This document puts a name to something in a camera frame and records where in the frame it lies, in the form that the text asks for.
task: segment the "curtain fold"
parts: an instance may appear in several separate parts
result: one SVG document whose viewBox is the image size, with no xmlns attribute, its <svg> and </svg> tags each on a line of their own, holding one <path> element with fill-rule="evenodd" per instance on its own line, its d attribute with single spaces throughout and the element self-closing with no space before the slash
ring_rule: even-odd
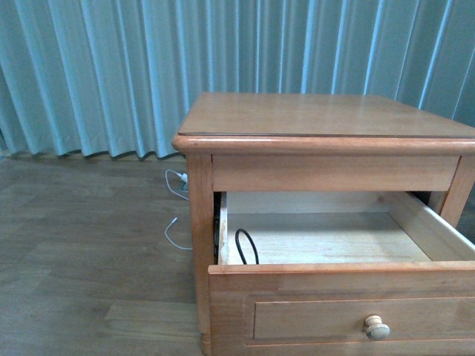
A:
<svg viewBox="0 0 475 356">
<path fill-rule="evenodd" d="M 174 153 L 202 91 L 381 95 L 475 126 L 472 0 L 2 0 L 0 148 Z"/>
</svg>

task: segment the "bedside table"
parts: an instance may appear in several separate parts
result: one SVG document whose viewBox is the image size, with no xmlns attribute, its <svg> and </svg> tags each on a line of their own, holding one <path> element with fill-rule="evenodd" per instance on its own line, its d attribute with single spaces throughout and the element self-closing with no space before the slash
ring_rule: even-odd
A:
<svg viewBox="0 0 475 356">
<path fill-rule="evenodd" d="M 475 247 L 453 227 L 475 128 L 378 96 L 203 93 L 173 143 L 205 355 L 473 354 Z"/>
</svg>

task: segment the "wooden knob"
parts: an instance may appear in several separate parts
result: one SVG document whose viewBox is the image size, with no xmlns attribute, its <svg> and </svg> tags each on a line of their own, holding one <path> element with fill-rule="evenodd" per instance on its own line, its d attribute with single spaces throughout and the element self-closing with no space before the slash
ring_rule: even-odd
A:
<svg viewBox="0 0 475 356">
<path fill-rule="evenodd" d="M 390 334 L 389 326 L 383 324 L 381 317 L 371 315 L 364 321 L 364 330 L 368 339 L 373 341 L 384 340 Z"/>
</svg>

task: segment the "wooden floor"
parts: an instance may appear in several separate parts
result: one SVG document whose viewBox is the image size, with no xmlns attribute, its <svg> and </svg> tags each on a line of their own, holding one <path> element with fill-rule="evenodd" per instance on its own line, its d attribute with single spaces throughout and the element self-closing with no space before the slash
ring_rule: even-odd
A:
<svg viewBox="0 0 475 356">
<path fill-rule="evenodd" d="M 167 168 L 184 164 L 0 159 L 0 355 L 201 355 Z M 473 192 L 459 230 L 475 241 Z"/>
</svg>

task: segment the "black cable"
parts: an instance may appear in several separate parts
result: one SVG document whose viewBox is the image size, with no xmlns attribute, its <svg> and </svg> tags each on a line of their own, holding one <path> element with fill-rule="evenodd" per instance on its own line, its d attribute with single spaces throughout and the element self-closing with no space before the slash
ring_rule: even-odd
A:
<svg viewBox="0 0 475 356">
<path fill-rule="evenodd" d="M 249 232 L 247 232 L 247 231 L 244 230 L 243 228 L 239 228 L 239 229 L 236 231 L 236 246 L 237 246 L 237 252 L 239 252 L 239 255 L 240 255 L 240 258 L 241 258 L 242 261 L 243 261 L 243 264 L 244 264 L 244 265 L 247 265 L 246 258 L 244 258 L 243 250 L 241 250 L 241 248 L 240 248 L 240 243 L 239 243 L 239 234 L 240 234 L 241 232 L 246 235 L 247 239 L 248 239 L 249 242 L 251 243 L 252 249 L 254 250 L 255 264 L 258 265 L 258 264 L 259 264 L 258 250 L 257 250 L 256 247 L 255 247 L 254 241 L 252 241 L 251 235 L 249 235 Z"/>
</svg>

